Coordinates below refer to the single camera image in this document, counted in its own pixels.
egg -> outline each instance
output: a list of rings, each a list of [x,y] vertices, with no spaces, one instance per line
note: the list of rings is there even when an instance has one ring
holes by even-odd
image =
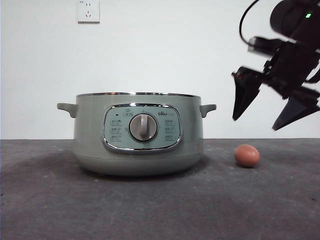
[[[253,168],[259,162],[260,154],[254,146],[243,144],[235,149],[234,158],[240,166]]]

slow cooker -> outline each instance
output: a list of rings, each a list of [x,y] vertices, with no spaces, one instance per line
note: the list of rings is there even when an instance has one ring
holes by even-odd
[[[196,95],[103,92],[57,108],[75,119],[73,153],[83,168],[115,176],[169,174],[203,154],[202,118],[217,108]]]

silver knob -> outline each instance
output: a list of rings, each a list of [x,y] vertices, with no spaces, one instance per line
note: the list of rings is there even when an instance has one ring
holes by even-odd
[[[130,122],[130,133],[138,141],[149,141],[157,133],[157,122],[148,114],[139,114]]]

black cable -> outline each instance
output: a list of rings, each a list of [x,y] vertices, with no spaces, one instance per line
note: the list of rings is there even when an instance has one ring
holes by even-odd
[[[242,39],[242,41],[244,41],[247,45],[252,46],[247,40],[245,40],[244,36],[242,35],[242,24],[245,20],[245,17],[247,15],[247,13],[249,12],[249,10],[257,3],[259,2],[259,0],[255,0],[253,3],[251,3],[251,5],[244,11],[242,18],[240,20],[240,25],[239,25],[239,33],[240,33],[240,37]]]

wall outlet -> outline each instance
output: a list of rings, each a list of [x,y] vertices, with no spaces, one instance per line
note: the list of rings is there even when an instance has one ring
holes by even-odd
[[[100,1],[78,0],[77,15],[78,24],[100,23]]]

